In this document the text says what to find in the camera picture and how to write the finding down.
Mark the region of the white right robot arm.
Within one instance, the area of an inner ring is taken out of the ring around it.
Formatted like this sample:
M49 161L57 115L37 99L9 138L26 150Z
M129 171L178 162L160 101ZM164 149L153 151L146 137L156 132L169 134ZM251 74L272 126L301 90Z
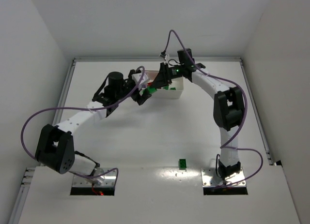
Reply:
M160 64L151 88L163 88L171 84L173 79L184 77L203 89L213 99L213 118L219 127L221 138L216 173L224 180L241 169L237 152L237 135L245 113L242 90L237 86L229 87L217 77L210 75L203 64L194 61L191 49L179 50L178 58L179 64L174 66L169 66L168 62Z

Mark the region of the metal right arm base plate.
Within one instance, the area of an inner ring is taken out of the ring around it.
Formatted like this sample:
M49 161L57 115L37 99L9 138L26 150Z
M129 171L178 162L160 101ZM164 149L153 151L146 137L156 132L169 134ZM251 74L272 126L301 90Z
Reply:
M235 188L246 188L246 181L243 169L237 173L226 177L224 180L220 178L215 171L214 167L203 168L201 170L201 179L203 188L215 188L215 187L235 187Z

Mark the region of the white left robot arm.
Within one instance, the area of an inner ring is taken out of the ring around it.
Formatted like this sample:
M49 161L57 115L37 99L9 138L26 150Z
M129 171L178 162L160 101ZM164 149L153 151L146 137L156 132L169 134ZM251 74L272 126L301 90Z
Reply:
M127 79L120 72L109 73L86 107L76 108L77 113L67 120L42 128L35 160L59 174L70 172L88 179L98 177L100 164L75 150L74 141L85 129L111 115L127 98L142 105L151 97L148 83L143 67L131 70Z

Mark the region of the green square lego brick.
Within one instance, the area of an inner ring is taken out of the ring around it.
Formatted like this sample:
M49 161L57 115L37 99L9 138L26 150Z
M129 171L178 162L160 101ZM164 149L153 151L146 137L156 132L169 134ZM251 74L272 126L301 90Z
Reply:
M179 169L185 170L187 168L186 159L179 159Z

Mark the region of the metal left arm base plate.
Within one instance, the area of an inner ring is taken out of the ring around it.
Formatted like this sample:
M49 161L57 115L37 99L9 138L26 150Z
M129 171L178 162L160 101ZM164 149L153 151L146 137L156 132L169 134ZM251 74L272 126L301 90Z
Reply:
M86 179L74 175L72 181L73 188L113 188L118 179L118 168L97 168L91 176L92 179Z

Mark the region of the green rounded lego brick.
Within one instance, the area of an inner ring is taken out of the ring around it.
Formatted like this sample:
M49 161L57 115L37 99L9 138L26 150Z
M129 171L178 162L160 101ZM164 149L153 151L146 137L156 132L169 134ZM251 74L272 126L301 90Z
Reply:
M147 87L147 88L143 91L143 93L153 94L153 93L155 93L156 91L157 91L156 88Z

